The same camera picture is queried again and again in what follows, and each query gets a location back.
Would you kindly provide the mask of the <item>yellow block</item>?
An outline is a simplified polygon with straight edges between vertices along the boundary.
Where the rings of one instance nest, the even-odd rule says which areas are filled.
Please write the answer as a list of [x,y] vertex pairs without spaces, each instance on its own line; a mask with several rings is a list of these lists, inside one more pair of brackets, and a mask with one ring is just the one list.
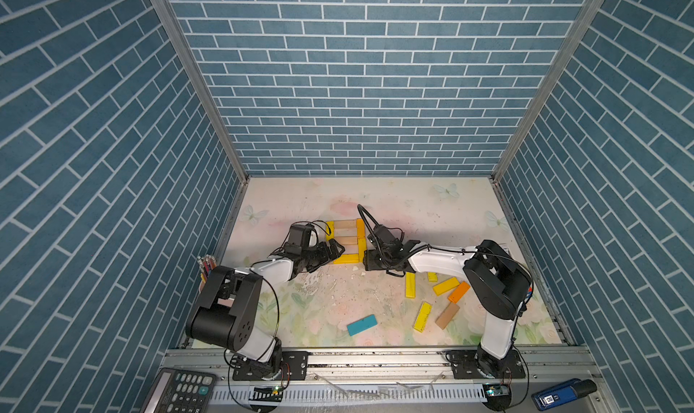
[[334,229],[334,222],[333,221],[327,221],[326,223],[326,239],[334,239],[335,237],[335,229]]
[[359,238],[359,239],[357,239],[357,245],[358,245],[358,261],[360,263],[363,263],[364,258],[365,258],[365,252],[367,250],[367,240],[365,238]]
[[333,263],[336,265],[359,264],[361,263],[361,257],[358,254],[342,255],[341,257],[338,257],[338,259],[335,259]]
[[419,308],[419,311],[417,312],[417,316],[413,324],[413,329],[415,331],[419,333],[424,332],[428,322],[428,317],[431,315],[431,312],[432,305],[428,302],[423,302]]

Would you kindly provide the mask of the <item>tan wooden block diagonal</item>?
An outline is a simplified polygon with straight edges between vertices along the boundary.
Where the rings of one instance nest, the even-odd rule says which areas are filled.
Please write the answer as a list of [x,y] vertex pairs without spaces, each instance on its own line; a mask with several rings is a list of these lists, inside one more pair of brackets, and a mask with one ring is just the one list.
[[357,246],[359,239],[356,236],[353,237],[336,237],[336,241],[338,241],[341,245],[343,246]]

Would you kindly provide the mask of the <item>teal block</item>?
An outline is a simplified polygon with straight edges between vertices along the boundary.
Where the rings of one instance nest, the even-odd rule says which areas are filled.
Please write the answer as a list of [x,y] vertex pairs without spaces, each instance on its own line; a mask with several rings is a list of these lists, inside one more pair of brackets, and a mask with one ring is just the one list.
[[378,324],[375,315],[368,315],[360,320],[347,325],[347,331],[350,336],[356,336],[359,333],[363,333],[371,328],[374,328]]

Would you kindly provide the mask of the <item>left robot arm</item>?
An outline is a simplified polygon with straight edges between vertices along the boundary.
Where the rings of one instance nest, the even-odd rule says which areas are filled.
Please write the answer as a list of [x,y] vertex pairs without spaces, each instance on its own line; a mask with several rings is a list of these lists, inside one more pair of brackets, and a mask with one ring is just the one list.
[[262,288],[274,292],[299,273],[312,273],[339,259],[344,251],[335,239],[314,245],[286,244],[249,268],[213,269],[189,313],[185,334],[236,354],[240,360],[235,364],[249,365],[258,378],[276,376],[281,341],[254,326]]

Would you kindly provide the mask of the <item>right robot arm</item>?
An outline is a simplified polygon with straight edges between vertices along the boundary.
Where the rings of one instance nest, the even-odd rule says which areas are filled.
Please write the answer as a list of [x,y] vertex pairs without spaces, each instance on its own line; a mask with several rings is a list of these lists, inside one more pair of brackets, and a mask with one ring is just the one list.
[[533,280],[522,264],[493,240],[468,248],[437,247],[418,240],[383,241],[369,237],[371,250],[364,252],[368,271],[436,273],[464,280],[486,311],[484,332],[475,355],[477,369],[485,377],[511,373],[511,348],[518,319],[532,296]]

